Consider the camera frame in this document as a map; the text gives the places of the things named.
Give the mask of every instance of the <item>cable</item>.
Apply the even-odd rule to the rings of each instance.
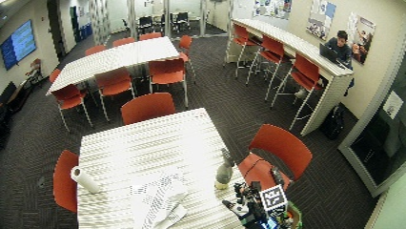
[[[254,166],[257,165],[257,163],[258,163],[261,160],[263,160],[263,159],[262,159],[262,158],[258,159],[258,160],[255,161],[255,163],[253,164],[251,168],[245,172],[243,179],[245,179],[245,176],[246,176],[246,175],[249,174],[249,172],[251,171],[251,169],[254,169]]]

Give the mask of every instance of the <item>wall-mounted screen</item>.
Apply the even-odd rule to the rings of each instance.
[[[0,46],[5,69],[8,70],[36,48],[32,22],[28,20]]]

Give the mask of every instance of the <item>bottle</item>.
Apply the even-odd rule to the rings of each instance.
[[[231,166],[234,165],[230,153],[223,148],[221,149],[223,154],[223,163],[217,169],[214,187],[217,189],[226,189],[229,187],[230,177],[231,177]]]

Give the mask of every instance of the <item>white table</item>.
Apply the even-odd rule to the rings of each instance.
[[[90,194],[77,185],[79,228],[131,228],[129,187],[138,176],[175,166],[189,194],[186,216],[171,228],[242,228],[221,200],[235,200],[231,185],[243,179],[234,167],[227,190],[215,190],[225,143],[203,108],[86,135],[78,165],[101,187]]]
[[[178,51],[167,36],[117,46],[68,63],[50,85],[46,95],[50,95],[50,92],[64,88],[68,84],[85,82],[97,73],[105,73],[119,67],[129,68],[151,60],[177,57]]]
[[[245,27],[249,33],[255,36],[262,37],[262,35],[267,35],[280,41],[284,52],[292,56],[296,52],[300,53],[318,66],[319,74],[328,80],[328,84],[324,86],[324,92],[320,95],[306,126],[300,132],[300,135],[306,135],[318,128],[326,115],[334,106],[339,104],[352,78],[352,71],[342,69],[328,59],[322,57],[318,47],[290,32],[271,26],[269,23],[253,19],[233,19],[231,22]]]

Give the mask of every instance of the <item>framed poster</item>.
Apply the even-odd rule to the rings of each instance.
[[[331,21],[335,12],[335,5],[323,0],[312,0],[311,12],[307,22],[307,32],[326,40]]]
[[[364,64],[375,25],[354,12],[347,22],[347,41],[352,49],[352,58]]]

